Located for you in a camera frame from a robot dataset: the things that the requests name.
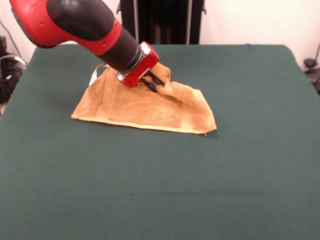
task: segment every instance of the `cloth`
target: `cloth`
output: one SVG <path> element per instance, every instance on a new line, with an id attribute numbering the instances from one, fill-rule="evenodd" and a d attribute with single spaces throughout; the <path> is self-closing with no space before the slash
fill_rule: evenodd
<path id="1" fill-rule="evenodd" d="M 214 114 L 202 92 L 171 81 L 171 70 L 158 63 L 152 72 L 165 85 L 157 93 L 140 83 L 128 88 L 107 69 L 89 87 L 72 114 L 73 119 L 179 133 L 206 134 L 217 129 Z"/>

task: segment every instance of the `towel tag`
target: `towel tag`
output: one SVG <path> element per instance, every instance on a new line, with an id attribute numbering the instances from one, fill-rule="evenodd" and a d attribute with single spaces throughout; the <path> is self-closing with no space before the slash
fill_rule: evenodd
<path id="1" fill-rule="evenodd" d="M 97 80 L 98 78 L 98 73 L 97 71 L 99 69 L 102 69 L 102 68 L 109 68 L 109 65 L 103 65 L 103 64 L 99 64 L 98 66 L 96 66 L 95 70 L 93 71 L 92 73 L 92 76 L 91 76 L 91 79 L 90 79 L 90 82 L 89 82 L 89 87 L 94 84 L 94 82 Z"/>

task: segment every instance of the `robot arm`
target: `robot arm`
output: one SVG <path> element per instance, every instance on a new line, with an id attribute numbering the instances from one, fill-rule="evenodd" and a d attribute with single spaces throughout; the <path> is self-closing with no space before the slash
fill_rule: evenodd
<path id="1" fill-rule="evenodd" d="M 74 41 L 115 69 L 117 79 L 128 87 L 145 83 L 146 75 L 163 85 L 150 71 L 159 61 L 157 53 L 147 42 L 138 44 L 102 0 L 9 1 L 15 19 L 36 46 L 53 48 Z"/>

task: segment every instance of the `table surface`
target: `table surface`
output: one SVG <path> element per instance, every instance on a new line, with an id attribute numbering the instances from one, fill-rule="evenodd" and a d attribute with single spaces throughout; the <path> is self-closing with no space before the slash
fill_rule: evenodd
<path id="1" fill-rule="evenodd" d="M 217 131 L 71 119 L 99 59 L 37 48 L 0 120 L 0 239 L 318 240 L 320 99 L 292 52 L 154 48 Z"/>

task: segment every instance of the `towel edge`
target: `towel edge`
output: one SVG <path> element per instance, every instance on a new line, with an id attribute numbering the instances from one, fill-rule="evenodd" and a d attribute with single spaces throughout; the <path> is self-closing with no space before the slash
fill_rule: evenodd
<path id="1" fill-rule="evenodd" d="M 213 111 L 211 110 L 211 107 L 209 106 L 208 102 L 205 99 L 205 96 L 199 89 L 193 90 L 193 95 L 196 98 L 196 101 L 198 104 L 202 107 L 203 111 L 206 114 L 206 120 L 207 120 L 207 126 L 208 128 L 215 128 L 217 129 L 217 123 L 215 119 L 215 115 Z"/>
<path id="2" fill-rule="evenodd" d="M 116 126 L 126 126 L 126 127 L 137 128 L 137 129 L 157 130 L 157 131 L 167 131 L 167 132 L 197 134 L 197 135 L 207 134 L 209 132 L 213 132 L 217 130 L 217 127 L 215 125 L 208 127 L 208 129 L 206 130 L 193 130 L 193 129 L 182 129 L 182 128 L 175 128 L 175 127 L 167 127 L 167 126 L 141 125 L 141 124 L 130 123 L 130 122 L 118 122 L 118 121 L 105 119 L 102 117 L 85 117 L 85 116 L 79 116 L 77 114 L 73 114 L 71 118 L 75 120 L 86 121 L 86 122 L 96 122 L 96 123 L 111 124 Z"/>

